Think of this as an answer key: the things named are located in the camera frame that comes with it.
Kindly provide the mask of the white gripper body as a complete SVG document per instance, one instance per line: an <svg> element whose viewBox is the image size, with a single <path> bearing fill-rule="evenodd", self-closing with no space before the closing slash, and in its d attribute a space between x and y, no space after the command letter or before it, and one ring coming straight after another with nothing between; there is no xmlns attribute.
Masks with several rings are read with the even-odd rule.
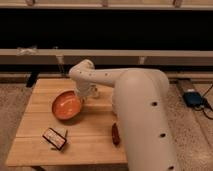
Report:
<svg viewBox="0 0 213 171"><path fill-rule="evenodd" d="M92 83L76 83L75 94L81 98L87 98L90 95L93 95L97 90L95 84Z"/></svg>

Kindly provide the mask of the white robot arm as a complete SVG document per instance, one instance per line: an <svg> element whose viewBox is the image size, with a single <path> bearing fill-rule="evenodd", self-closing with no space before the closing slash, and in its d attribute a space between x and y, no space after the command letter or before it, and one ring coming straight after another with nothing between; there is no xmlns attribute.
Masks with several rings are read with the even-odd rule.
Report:
<svg viewBox="0 0 213 171"><path fill-rule="evenodd" d="M121 129L129 171L182 171L168 125L164 100L169 80L158 69L96 69L83 60L69 70L77 94L90 86L113 89L112 106Z"/></svg>

